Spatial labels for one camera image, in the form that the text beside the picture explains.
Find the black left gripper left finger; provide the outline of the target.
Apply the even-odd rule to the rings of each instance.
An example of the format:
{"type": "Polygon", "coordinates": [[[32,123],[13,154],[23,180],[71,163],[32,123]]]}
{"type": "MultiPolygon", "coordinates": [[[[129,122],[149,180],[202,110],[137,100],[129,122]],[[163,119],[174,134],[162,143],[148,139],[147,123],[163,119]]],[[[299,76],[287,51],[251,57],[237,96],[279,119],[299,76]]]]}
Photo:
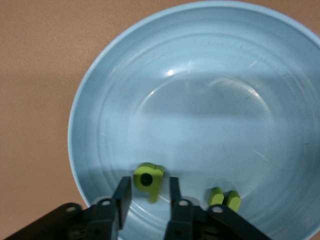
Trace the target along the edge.
{"type": "Polygon", "coordinates": [[[132,201],[131,177],[124,176],[112,197],[105,197],[91,206],[90,221],[84,238],[86,240],[116,240],[122,230],[132,201]]]}

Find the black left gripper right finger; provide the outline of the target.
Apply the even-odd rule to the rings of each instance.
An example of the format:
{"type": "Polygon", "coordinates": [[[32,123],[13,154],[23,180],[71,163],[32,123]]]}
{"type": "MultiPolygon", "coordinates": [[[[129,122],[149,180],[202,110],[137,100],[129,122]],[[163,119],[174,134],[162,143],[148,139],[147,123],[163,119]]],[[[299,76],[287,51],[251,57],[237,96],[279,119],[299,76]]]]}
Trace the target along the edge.
{"type": "Polygon", "coordinates": [[[194,205],[181,195],[179,179],[170,177],[170,220],[165,230],[165,240],[194,239],[194,205]]]}

